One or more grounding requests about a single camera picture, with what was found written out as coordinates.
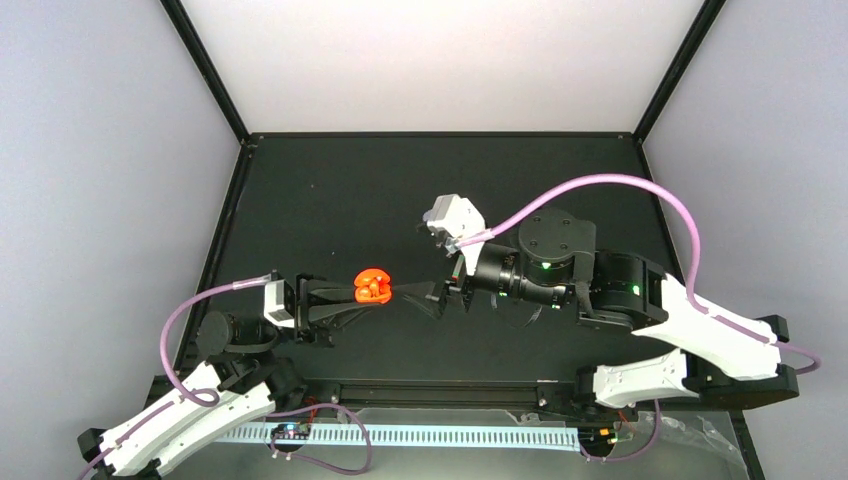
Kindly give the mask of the orange round case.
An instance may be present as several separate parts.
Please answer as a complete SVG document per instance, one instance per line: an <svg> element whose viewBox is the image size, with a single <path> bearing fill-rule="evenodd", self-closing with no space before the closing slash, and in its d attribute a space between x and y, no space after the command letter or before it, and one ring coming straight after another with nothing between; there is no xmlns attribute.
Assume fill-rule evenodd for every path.
<svg viewBox="0 0 848 480"><path fill-rule="evenodd" d="M353 284L354 299L359 304L386 304L392 299L391 277L382 269L361 271Z"/></svg>

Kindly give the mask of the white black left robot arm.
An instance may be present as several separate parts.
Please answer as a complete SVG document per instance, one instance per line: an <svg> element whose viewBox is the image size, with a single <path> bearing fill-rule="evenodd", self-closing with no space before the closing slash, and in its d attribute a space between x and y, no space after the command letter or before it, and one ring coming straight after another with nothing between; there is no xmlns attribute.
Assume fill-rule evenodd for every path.
<svg viewBox="0 0 848 480"><path fill-rule="evenodd" d="M198 331L201 362L187 376L173 368L166 346L176 320L202 300L261 288L263 311L240 318L213 311ZM316 414L332 409L364 432L361 420L336 401L311 399L291 359L275 354L285 340L327 342L328 324L356 316L393 297L390 275L378 268L357 274L350 284L300 276L295 285L272 272L213 287L183 302L160 334L159 354L169 390L140 413L110 429L91 428L77 442L86 462L81 479L161 479L223 434L258 419L290 418L269 446L310 433Z"/></svg>

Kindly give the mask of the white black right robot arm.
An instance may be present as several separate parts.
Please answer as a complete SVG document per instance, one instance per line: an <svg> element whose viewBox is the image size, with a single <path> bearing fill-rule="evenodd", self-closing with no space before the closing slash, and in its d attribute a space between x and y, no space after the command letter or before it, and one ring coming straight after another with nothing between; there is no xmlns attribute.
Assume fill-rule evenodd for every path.
<svg viewBox="0 0 848 480"><path fill-rule="evenodd" d="M580 326L669 345L653 358L580 368L569 401L582 418L665 399L749 410L800 393L797 373L778 348L786 337L783 318L749 319L690 299L660 265L598 249L592 222L543 208L520 222L513 245L485 242L474 250L473 269L457 254L444 280L401 284L394 292L435 318L451 302L469 307L480 291L554 310L574 305Z"/></svg>

